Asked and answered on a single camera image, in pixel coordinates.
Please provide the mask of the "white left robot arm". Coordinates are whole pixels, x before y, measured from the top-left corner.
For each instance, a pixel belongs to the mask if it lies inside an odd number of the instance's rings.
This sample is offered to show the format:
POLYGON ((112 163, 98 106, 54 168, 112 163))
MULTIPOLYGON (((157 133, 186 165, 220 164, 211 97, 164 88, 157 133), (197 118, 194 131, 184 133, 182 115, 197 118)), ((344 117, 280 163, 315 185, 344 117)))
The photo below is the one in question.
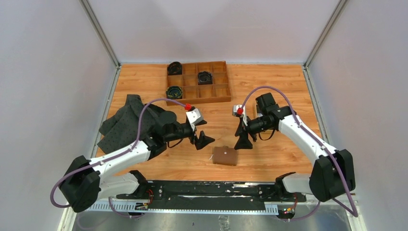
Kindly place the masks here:
POLYGON ((171 111, 148 119, 142 115, 139 121, 142 131, 137 141, 102 157, 86 159, 79 156, 72 161, 57 187, 74 212, 85 211, 98 200, 118 194, 143 198, 147 185, 142 174, 136 170, 121 176, 116 174, 157 157, 168 148, 170 141, 189 139, 196 150, 215 141, 203 131, 196 134, 196 127, 206 124, 198 109, 186 112, 185 123, 179 123, 171 111))

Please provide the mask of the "brown leather card holder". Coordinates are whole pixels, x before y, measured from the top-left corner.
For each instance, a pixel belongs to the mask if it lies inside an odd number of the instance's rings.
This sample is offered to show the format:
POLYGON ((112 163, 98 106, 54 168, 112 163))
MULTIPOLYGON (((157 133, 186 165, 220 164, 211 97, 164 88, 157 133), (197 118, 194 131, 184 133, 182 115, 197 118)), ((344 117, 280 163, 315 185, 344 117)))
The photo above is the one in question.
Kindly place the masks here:
POLYGON ((213 148, 212 163, 226 166, 238 164, 238 150, 227 146, 213 148))

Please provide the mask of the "yellow oval card tray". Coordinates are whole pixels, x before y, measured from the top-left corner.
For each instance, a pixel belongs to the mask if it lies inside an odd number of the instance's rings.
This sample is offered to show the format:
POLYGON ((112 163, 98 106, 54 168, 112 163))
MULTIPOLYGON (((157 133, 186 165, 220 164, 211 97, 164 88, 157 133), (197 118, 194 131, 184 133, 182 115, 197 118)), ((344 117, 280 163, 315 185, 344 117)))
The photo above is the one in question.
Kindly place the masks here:
POLYGON ((258 104, 255 105, 255 116, 256 118, 263 116, 262 111, 258 104))

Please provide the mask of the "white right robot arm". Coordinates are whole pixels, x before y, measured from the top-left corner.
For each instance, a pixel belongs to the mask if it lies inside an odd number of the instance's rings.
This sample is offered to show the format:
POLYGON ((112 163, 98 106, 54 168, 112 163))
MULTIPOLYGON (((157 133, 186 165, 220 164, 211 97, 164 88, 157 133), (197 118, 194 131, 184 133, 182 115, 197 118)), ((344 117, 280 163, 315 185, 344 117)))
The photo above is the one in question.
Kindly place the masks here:
POLYGON ((240 119, 234 148, 252 149, 257 135, 266 130, 279 131, 289 138, 313 164, 310 175, 290 172, 276 178, 275 195, 287 201, 294 193, 311 194, 326 202, 356 188, 353 157, 339 150, 309 129, 289 106, 280 107, 271 93, 256 98, 261 116, 250 119, 243 105, 234 105, 233 116, 240 119))

